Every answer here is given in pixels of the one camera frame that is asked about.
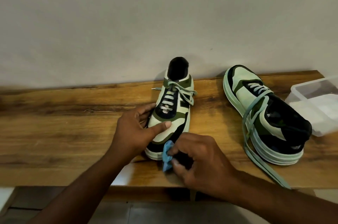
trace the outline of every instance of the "forearm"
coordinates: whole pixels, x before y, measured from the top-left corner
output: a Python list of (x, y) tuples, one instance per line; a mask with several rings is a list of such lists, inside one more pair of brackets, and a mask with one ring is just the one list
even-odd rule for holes
[(118, 161), (104, 156), (29, 223), (87, 223), (122, 168)]
[(225, 196), (271, 223), (336, 223), (338, 205), (298, 191), (282, 188), (245, 172)]

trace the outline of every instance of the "hand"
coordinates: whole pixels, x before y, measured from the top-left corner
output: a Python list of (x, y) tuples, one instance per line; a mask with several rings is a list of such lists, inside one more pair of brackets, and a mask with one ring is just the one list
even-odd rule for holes
[(171, 126), (171, 122), (162, 122), (153, 127), (145, 128), (150, 111), (155, 103), (136, 107), (125, 112), (118, 120), (106, 156), (113, 156), (124, 165), (127, 165), (135, 156), (144, 151), (147, 145), (159, 133)]
[(175, 155), (179, 151), (194, 160), (190, 170), (180, 165), (176, 159), (172, 160), (174, 172), (183, 180), (185, 186), (227, 200), (233, 184), (237, 182), (238, 171), (231, 165), (214, 138), (182, 133), (168, 154)]

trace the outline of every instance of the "wooden table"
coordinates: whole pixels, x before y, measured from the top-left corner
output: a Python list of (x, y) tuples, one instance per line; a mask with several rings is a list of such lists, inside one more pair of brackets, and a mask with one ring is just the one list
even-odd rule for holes
[[(315, 80), (318, 71), (261, 75), (285, 98), (294, 84)], [(0, 93), (0, 186), (65, 186), (97, 161), (111, 143), (120, 115), (155, 102), (161, 81)], [(190, 131), (213, 136), (239, 170), (268, 179), (243, 151), (241, 117), (225, 97), (222, 78), (195, 81), (198, 95)], [(113, 184), (179, 187), (162, 163), (136, 157)], [(338, 188), (338, 133), (311, 137), (301, 160), (273, 166), (294, 188)]]

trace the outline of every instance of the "person's left hand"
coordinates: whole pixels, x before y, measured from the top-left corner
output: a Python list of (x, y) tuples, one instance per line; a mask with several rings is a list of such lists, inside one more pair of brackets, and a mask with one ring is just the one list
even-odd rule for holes
[(171, 126), (171, 122), (166, 121), (145, 128), (150, 111), (155, 106), (156, 104), (152, 103), (136, 107), (125, 112), (117, 120), (114, 138), (106, 156), (113, 156), (114, 159), (126, 165), (144, 151), (156, 135)]

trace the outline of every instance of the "shoelace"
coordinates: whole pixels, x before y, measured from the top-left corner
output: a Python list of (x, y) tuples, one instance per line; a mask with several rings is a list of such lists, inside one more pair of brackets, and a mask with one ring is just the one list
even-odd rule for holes
[[(274, 181), (276, 181), (282, 187), (291, 189), (289, 184), (280, 175), (278, 175), (278, 173), (276, 173), (270, 166), (268, 166), (268, 164), (266, 164), (248, 145), (248, 140), (253, 132), (254, 122), (256, 118), (258, 117), (258, 115), (265, 109), (265, 107), (268, 104), (269, 97), (266, 95), (272, 92), (272, 90), (270, 90), (268, 87), (264, 85), (260, 85), (258, 83), (249, 83), (248, 85), (250, 86), (250, 88), (255, 88), (253, 90), (254, 92), (259, 90), (258, 91), (259, 96), (250, 104), (250, 106), (247, 108), (247, 110), (245, 111), (243, 115), (242, 129), (243, 129), (243, 135), (244, 135), (244, 151), (247, 154), (247, 156), (254, 162), (254, 164), (256, 164), (261, 170), (263, 170)], [(255, 113), (255, 115), (251, 118), (251, 121), (249, 122), (247, 120), (249, 113), (262, 98), (264, 98), (262, 106)]]
[[(191, 100), (188, 99), (183, 92), (186, 92), (186, 93), (190, 94), (191, 96), (193, 96), (193, 95), (197, 94), (197, 91), (186, 89), (186, 88), (182, 87), (181, 85), (179, 85), (178, 83), (173, 82), (173, 81), (168, 82), (168, 85), (171, 85), (173, 89), (178, 90), (178, 92), (181, 94), (182, 98), (184, 98), (184, 100), (186, 102), (188, 102), (191, 106), (194, 105), (194, 99), (193, 98), (191, 98)], [(159, 88), (159, 87), (152, 88), (152, 90), (161, 90), (161, 89), (162, 88)], [(168, 101), (168, 100), (165, 100), (165, 99), (174, 100), (174, 97), (172, 96), (174, 94), (175, 94), (175, 92), (168, 90), (166, 95), (164, 96), (164, 99), (161, 102), (164, 106), (160, 107), (160, 109), (163, 110), (163, 113), (168, 113), (168, 111), (173, 110), (169, 106), (173, 106), (174, 103), (172, 101)]]

